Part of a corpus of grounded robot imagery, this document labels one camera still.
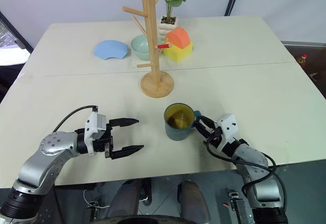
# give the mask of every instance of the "wooden stand base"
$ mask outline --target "wooden stand base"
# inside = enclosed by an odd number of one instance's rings
[[[149,72],[142,78],[141,87],[143,92],[152,98],[162,98],[170,94],[174,87],[173,78],[166,72],[159,72],[160,83],[155,85],[153,73]]]

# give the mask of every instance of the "dark green mug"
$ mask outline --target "dark green mug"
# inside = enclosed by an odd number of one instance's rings
[[[171,104],[164,112],[165,132],[172,140],[183,140],[194,127],[193,123],[196,118],[200,116],[201,114],[198,110],[193,111],[192,108],[184,103]]]

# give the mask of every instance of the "white pot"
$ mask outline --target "white pot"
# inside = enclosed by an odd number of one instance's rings
[[[164,41],[167,33],[179,26],[179,17],[175,18],[174,24],[161,23],[162,18],[163,16],[160,17],[158,22],[158,37]]]

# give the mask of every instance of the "light green bowl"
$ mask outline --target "light green bowl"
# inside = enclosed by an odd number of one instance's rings
[[[147,37],[144,35],[139,35],[133,38],[130,44],[131,50],[140,58],[141,60],[150,60],[148,41]]]

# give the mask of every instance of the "white wall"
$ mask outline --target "white wall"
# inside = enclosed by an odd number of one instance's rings
[[[231,15],[260,15],[282,41],[326,43],[326,0],[237,0]]]
[[[174,13],[180,17],[223,16],[228,0],[187,0]],[[141,9],[142,0],[0,0],[0,10],[31,46],[56,22],[131,20],[122,6]],[[163,0],[157,15],[165,10]]]
[[[187,0],[175,9],[180,17],[223,16],[228,0]],[[130,20],[126,5],[141,0],[0,0],[0,10],[35,47],[51,23]],[[260,15],[283,41],[326,43],[326,0],[237,0],[232,15]],[[164,12],[164,1],[157,14]]]

